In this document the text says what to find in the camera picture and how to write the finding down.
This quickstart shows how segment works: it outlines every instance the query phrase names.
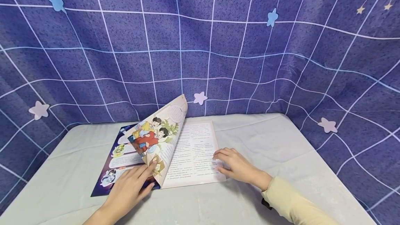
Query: purple fabric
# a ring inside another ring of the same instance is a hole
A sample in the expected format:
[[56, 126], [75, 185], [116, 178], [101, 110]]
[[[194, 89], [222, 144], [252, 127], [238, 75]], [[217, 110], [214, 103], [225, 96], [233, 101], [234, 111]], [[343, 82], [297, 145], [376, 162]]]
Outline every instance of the purple fabric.
[[142, 120], [185, 93], [189, 117], [286, 114], [397, 224], [398, 2], [0, 0], [0, 212], [74, 126]]

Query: blue star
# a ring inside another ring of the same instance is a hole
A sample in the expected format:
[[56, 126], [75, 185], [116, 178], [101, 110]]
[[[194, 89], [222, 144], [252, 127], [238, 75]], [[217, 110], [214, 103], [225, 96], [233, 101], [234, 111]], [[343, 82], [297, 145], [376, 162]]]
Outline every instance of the blue star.
[[277, 17], [279, 17], [279, 15], [276, 13], [276, 8], [273, 11], [268, 12], [267, 26], [271, 25], [271, 27], [274, 27]]
[[63, 11], [67, 14], [66, 10], [64, 9], [64, 2], [63, 0], [49, 0], [51, 4], [53, 4], [53, 8], [55, 11]]

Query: white tablecloth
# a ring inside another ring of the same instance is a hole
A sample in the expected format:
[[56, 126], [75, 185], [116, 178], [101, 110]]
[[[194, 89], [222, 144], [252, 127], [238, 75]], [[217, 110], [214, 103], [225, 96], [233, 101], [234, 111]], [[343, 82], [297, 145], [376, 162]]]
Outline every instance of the white tablecloth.
[[[343, 225], [375, 224], [286, 116], [191, 119], [212, 120], [221, 148], [234, 147], [257, 167], [281, 176]], [[119, 128], [127, 124], [80, 125], [69, 131], [0, 224], [82, 224], [106, 199], [90, 194]], [[260, 202], [258, 189], [232, 179], [156, 190], [118, 224], [289, 224]]]

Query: book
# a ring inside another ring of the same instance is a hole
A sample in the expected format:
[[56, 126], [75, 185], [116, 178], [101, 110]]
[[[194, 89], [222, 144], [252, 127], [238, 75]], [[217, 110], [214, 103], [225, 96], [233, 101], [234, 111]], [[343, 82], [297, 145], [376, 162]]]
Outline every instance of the book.
[[121, 127], [92, 191], [92, 197], [107, 195], [124, 171], [157, 162], [142, 188], [175, 188], [226, 181], [213, 160], [218, 150], [210, 120], [185, 120], [187, 101], [182, 94], [145, 120]]

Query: cream sleeve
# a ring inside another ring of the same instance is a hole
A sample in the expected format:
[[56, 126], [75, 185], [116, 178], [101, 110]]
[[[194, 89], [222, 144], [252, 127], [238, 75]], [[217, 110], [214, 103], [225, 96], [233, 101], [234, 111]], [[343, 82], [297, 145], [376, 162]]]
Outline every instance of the cream sleeve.
[[274, 177], [262, 194], [264, 200], [276, 209], [279, 215], [296, 225], [339, 225], [279, 177]]

